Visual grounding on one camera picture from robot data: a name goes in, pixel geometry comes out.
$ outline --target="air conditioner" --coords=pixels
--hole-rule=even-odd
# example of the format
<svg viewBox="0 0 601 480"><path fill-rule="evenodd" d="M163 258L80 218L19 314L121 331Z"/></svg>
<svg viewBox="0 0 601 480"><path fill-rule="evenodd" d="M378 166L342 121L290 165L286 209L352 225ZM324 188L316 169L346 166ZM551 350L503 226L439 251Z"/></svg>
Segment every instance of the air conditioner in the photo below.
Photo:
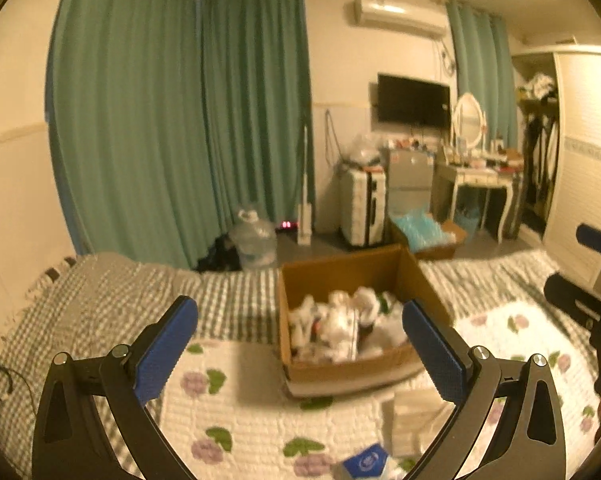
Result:
<svg viewBox="0 0 601 480"><path fill-rule="evenodd" d="M388 0L356 0L354 6L358 25L392 25L435 39L445 36L449 28L447 13L440 10Z"/></svg>

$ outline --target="green leaf print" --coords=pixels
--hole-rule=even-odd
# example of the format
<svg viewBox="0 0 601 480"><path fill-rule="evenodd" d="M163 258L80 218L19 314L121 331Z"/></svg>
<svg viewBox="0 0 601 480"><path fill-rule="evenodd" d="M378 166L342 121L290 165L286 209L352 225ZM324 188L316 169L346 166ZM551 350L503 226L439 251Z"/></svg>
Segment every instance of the green leaf print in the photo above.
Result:
<svg viewBox="0 0 601 480"><path fill-rule="evenodd" d="M300 409L306 412L311 410L326 410L333 404L333 397L314 397L305 399L300 403Z"/></svg>
<svg viewBox="0 0 601 480"><path fill-rule="evenodd" d="M207 377L210 380L210 395L216 395L227 380L223 372L214 369L207 370Z"/></svg>
<svg viewBox="0 0 601 480"><path fill-rule="evenodd" d="M282 449L282 454L287 458L291 458L300 453L301 456L306 456L312 451L322 451L325 446L320 442L305 438L303 436L297 436L290 440L285 447Z"/></svg>
<svg viewBox="0 0 601 480"><path fill-rule="evenodd" d="M197 343L194 345L189 345L187 347L187 352L189 352L190 354L202 354L202 346L200 346Z"/></svg>
<svg viewBox="0 0 601 480"><path fill-rule="evenodd" d="M553 368L555 366L555 364L558 362L559 357L560 357L560 350L551 352L551 354L549 354L549 359L547 359L549 366L551 366Z"/></svg>
<svg viewBox="0 0 601 480"><path fill-rule="evenodd" d="M207 431L205 431L205 435L213 439L214 442L216 442L216 444L218 444L226 452L231 453L234 442L232 441L231 433L229 433L228 430L214 426L212 428L208 428Z"/></svg>
<svg viewBox="0 0 601 480"><path fill-rule="evenodd" d="M512 332L514 332L515 334L518 333L518 327L516 326L516 322L515 322L513 316L509 316L509 319L507 320L507 328L509 330L511 330Z"/></svg>
<svg viewBox="0 0 601 480"><path fill-rule="evenodd" d="M402 470L405 471L405 473L409 473L416 465L416 460L414 460L413 458L405 458L398 465L401 466Z"/></svg>

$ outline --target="oval mirror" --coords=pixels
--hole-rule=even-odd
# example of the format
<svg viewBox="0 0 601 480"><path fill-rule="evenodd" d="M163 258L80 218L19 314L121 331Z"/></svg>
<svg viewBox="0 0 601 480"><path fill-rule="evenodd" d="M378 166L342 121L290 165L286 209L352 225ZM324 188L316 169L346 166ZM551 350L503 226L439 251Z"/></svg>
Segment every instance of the oval mirror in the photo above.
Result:
<svg viewBox="0 0 601 480"><path fill-rule="evenodd" d="M454 109L452 129L456 148L474 150L484 148L484 132L487 127L485 113L471 93L463 94Z"/></svg>

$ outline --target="plastic water jug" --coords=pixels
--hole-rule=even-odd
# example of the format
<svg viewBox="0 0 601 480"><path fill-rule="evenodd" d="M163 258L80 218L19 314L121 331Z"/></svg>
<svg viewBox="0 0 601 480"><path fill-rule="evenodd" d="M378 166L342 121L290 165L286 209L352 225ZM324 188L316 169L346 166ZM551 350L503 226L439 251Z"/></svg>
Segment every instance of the plastic water jug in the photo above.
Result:
<svg viewBox="0 0 601 480"><path fill-rule="evenodd" d="M239 222L229 232L236 245L243 270L276 267L277 239L272 222L261 219L255 210L241 209Z"/></svg>

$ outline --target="white suitcase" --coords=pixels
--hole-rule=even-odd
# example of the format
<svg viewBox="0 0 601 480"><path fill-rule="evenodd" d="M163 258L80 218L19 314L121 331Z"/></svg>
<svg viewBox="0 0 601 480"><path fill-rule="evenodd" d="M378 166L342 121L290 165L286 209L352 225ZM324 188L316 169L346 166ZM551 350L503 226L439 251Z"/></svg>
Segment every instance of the white suitcase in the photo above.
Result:
<svg viewBox="0 0 601 480"><path fill-rule="evenodd" d="M386 183L385 173L349 170L341 177L341 231L351 245L383 241Z"/></svg>

